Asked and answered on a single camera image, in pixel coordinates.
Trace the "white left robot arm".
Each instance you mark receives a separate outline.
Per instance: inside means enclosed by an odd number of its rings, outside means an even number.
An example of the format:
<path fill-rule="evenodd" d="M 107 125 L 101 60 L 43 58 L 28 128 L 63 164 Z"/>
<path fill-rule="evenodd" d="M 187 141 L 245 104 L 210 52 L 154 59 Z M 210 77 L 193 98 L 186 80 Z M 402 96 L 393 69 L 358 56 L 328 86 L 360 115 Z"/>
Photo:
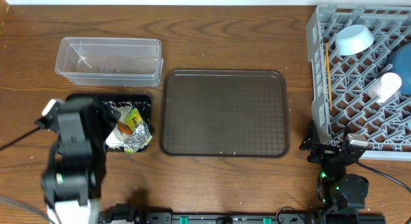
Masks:
<path fill-rule="evenodd" d="M 36 120 L 57 135 L 41 178 L 52 223 L 97 223 L 107 172 L 105 141 L 119 117 L 96 97 L 77 97 L 51 99 Z"/>

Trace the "white paper napkin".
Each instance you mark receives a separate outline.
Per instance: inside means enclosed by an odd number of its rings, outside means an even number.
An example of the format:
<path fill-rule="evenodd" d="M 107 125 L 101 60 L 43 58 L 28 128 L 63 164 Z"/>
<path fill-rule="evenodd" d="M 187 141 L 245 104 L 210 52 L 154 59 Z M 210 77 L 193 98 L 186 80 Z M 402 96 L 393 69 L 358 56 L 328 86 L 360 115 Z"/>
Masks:
<path fill-rule="evenodd" d="M 111 131 L 109 136 L 105 140 L 105 144 L 111 150 L 119 150 L 123 148 L 125 145 L 125 140 L 128 138 L 129 135 L 122 134 L 117 127 Z"/>

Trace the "wooden chopstick with pattern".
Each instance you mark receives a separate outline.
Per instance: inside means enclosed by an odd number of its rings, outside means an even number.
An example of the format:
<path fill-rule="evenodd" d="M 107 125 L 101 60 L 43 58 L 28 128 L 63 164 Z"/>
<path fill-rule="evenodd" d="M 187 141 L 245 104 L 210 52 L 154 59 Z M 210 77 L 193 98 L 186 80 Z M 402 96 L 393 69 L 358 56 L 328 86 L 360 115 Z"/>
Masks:
<path fill-rule="evenodd" d="M 328 49 L 328 42 L 325 43 L 325 69 L 327 74 L 327 84 L 328 84 L 328 99 L 329 99 L 329 110 L 333 110 L 332 104 L 332 92 L 331 92 L 331 74 L 330 74 L 330 66 L 329 66 L 329 49 Z"/>

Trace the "dark blue plate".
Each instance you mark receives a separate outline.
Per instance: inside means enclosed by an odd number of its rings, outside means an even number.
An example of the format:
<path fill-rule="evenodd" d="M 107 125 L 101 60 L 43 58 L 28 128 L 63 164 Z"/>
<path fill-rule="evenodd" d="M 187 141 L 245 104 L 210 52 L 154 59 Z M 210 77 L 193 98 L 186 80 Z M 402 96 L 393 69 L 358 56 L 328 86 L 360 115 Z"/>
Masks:
<path fill-rule="evenodd" d="M 390 72 L 401 78 L 400 93 L 409 96 L 411 94 L 411 43 L 405 44 L 395 51 L 389 64 L 392 65 Z"/>

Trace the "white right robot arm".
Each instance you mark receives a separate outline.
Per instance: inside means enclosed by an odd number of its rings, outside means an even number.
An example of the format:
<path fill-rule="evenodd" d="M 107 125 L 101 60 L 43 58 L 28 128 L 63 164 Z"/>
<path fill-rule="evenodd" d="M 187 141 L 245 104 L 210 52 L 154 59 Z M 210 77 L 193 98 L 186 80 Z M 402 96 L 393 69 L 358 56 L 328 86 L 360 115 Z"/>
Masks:
<path fill-rule="evenodd" d="M 320 164 L 317 196 L 324 208 L 308 214 L 305 223 L 359 223 L 358 211 L 365 207 L 369 181 L 349 174 L 346 167 L 358 162 L 367 149 L 364 136 L 347 126 L 337 144 L 322 144 L 314 121 L 309 125 L 300 150 L 309 151 L 307 161 Z"/>

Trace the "pink plastic cup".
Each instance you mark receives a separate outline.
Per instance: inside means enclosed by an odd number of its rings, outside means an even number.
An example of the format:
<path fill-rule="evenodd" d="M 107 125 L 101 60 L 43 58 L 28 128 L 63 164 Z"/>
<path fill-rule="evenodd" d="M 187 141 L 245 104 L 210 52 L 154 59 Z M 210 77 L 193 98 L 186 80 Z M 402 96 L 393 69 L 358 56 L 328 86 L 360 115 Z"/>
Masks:
<path fill-rule="evenodd" d="M 368 94 L 371 99 L 378 98 L 378 103 L 384 103 L 399 90 L 401 85 L 402 80 L 398 74 L 385 73 L 368 90 Z"/>

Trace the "silver foil snack wrapper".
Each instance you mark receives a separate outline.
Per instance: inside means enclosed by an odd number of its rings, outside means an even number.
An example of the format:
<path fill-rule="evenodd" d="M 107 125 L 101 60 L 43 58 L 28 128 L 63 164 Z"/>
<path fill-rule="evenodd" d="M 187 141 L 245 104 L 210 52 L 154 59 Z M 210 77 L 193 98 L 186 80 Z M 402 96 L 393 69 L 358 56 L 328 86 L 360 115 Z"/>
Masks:
<path fill-rule="evenodd" d="M 132 133 L 124 140 L 124 150 L 128 153 L 138 152 L 145 148 L 152 136 L 137 108 L 133 108 L 125 117 L 125 123 Z"/>

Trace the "light blue small bowl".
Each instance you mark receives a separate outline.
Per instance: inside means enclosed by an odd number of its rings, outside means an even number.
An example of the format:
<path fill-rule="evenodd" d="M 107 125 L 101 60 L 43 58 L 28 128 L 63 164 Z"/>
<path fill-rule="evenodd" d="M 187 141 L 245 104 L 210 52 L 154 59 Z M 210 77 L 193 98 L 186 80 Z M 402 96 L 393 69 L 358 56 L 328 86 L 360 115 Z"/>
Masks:
<path fill-rule="evenodd" d="M 372 46 L 374 36 L 361 24 L 344 28 L 337 33 L 335 46 L 340 56 L 354 55 Z"/>

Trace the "orange carrot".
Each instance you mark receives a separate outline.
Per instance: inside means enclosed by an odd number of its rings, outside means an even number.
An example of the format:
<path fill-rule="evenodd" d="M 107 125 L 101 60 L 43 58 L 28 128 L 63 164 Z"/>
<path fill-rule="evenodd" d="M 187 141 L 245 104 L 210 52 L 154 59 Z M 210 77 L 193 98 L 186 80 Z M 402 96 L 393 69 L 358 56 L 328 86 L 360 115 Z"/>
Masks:
<path fill-rule="evenodd" d="M 131 135 L 133 134 L 133 131 L 128 127 L 128 125 L 126 125 L 123 122 L 118 122 L 117 123 L 117 128 L 118 130 L 122 133 L 122 134 L 127 134 L 127 135 Z"/>

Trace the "pile of white rice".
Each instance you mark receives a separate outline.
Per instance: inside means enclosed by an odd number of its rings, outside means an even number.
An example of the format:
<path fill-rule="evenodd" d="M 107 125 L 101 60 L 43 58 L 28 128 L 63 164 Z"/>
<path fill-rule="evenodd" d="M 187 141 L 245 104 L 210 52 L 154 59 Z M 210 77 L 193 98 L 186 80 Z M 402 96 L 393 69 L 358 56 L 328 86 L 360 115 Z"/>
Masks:
<path fill-rule="evenodd" d="M 105 101 L 105 104 L 120 113 L 116 127 L 105 141 L 109 151 L 143 151 L 152 139 L 150 102 Z"/>

